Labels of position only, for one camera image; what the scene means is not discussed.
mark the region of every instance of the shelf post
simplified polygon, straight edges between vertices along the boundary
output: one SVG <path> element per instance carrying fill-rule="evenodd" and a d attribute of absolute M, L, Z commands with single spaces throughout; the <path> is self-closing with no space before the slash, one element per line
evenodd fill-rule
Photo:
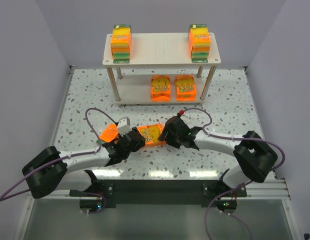
<path fill-rule="evenodd" d="M 198 72 L 197 72 L 197 77 L 201 78 L 201 73 L 203 72 L 203 66 L 199 66 Z"/>
<path fill-rule="evenodd" d="M 121 74 L 120 67 L 116 67 L 116 71 L 117 71 L 117 78 L 122 79 L 123 76 L 122 76 L 122 74 Z"/>
<path fill-rule="evenodd" d="M 117 85 L 116 85 L 116 80 L 115 80 L 115 77 L 114 77 L 113 69 L 111 67 L 107 67 L 106 69 L 107 69 L 107 73 L 108 73 L 108 76 L 109 76 L 109 80 L 110 80 L 111 86 L 113 87 L 113 91 L 114 91 L 114 95 L 115 95 L 115 100 L 116 100 L 116 102 L 120 102 L 119 92 L 118 92 L 118 89 L 117 89 Z"/>
<path fill-rule="evenodd" d="M 210 67 L 209 74 L 207 76 L 207 79 L 206 79 L 206 82 L 205 82 L 205 86 L 203 88 L 203 92 L 201 93 L 201 96 L 200 96 L 200 100 L 202 100 L 202 101 L 204 101 L 206 99 L 206 95 L 207 95 L 207 92 L 208 92 L 208 89 L 209 89 L 209 85 L 210 85 L 211 80 L 212 80 L 212 78 L 214 76 L 216 68 L 217 68 L 217 66 L 211 66 Z"/>

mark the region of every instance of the speckled table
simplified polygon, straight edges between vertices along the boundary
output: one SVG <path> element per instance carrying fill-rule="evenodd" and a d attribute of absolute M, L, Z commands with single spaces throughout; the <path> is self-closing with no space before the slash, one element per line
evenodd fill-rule
<path fill-rule="evenodd" d="M 128 74 L 190 74 L 196 69 L 122 69 L 124 81 Z M 208 75 L 204 69 L 203 76 Z M 55 145 L 64 150 L 84 150 L 96 147 L 96 137 L 85 121 L 85 110 L 96 107 L 118 120 L 129 117 L 132 126 L 164 123 L 184 108 L 198 107 L 213 117 L 212 130 L 225 134 L 244 134 L 254 130 L 262 135 L 256 109 L 242 69 L 216 70 L 206 102 L 196 105 L 117 105 L 105 69 L 77 69 L 74 72 L 67 100 L 58 128 Z M 208 118 L 200 111 L 187 116 L 195 126 L 202 126 Z M 89 116 L 97 132 L 110 123 L 104 115 L 91 112 Z M 149 147 L 132 153 L 120 164 L 94 168 L 101 179 L 211 179 L 215 180 L 238 163 L 223 153 L 194 149 L 175 149 L 164 145 Z M 268 179 L 274 179 L 271 172 Z"/>

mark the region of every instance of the wall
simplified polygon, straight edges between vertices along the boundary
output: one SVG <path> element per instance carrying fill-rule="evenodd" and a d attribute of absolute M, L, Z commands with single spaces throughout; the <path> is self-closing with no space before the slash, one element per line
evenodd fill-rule
<path fill-rule="evenodd" d="M 0 0 L 0 195 L 49 144 L 68 73 L 36 2 Z M 13 239 L 24 202 L 0 202 L 0 240 Z"/>
<path fill-rule="evenodd" d="M 281 145 L 302 233 L 310 232 L 310 0 L 286 0 L 248 68 L 265 136 Z"/>
<path fill-rule="evenodd" d="M 208 24 L 222 66 L 248 66 L 285 0 L 36 0 L 70 65 L 100 68 L 106 35 L 115 24 L 134 33 L 187 32 Z"/>

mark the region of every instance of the white shelf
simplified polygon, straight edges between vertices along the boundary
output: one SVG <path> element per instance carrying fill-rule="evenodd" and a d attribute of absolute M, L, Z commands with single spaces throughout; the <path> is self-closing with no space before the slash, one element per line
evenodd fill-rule
<path fill-rule="evenodd" d="M 124 75 L 122 79 L 117 79 L 116 84 L 120 96 L 118 104 L 134 105 L 134 104 L 186 104 L 186 103 L 203 103 L 199 97 L 204 87 L 202 78 L 194 75 L 196 83 L 196 100 L 195 101 L 177 101 L 176 100 L 176 85 L 175 75 L 170 75 L 171 84 L 171 101 L 151 101 L 151 75 Z"/>
<path fill-rule="evenodd" d="M 221 63 L 216 38 L 211 35 L 208 62 L 192 63 L 188 46 L 188 33 L 133 33 L 130 63 L 113 63 L 111 34 L 107 35 L 103 65 L 105 67 L 187 67 L 217 66 Z"/>

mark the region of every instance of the bottom shelf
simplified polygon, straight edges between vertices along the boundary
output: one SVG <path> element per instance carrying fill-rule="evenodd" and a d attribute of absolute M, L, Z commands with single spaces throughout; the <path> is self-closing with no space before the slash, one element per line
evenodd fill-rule
<path fill-rule="evenodd" d="M 188 103 L 203 103 L 200 99 L 204 88 L 204 81 L 201 77 L 194 75 L 196 84 L 196 100 L 195 101 L 177 101 L 175 74 L 170 74 L 171 84 L 171 100 L 170 101 L 151 101 L 151 75 L 124 75 L 122 79 L 117 79 L 117 88 L 120 96 L 120 101 L 117 104 L 188 104 Z"/>

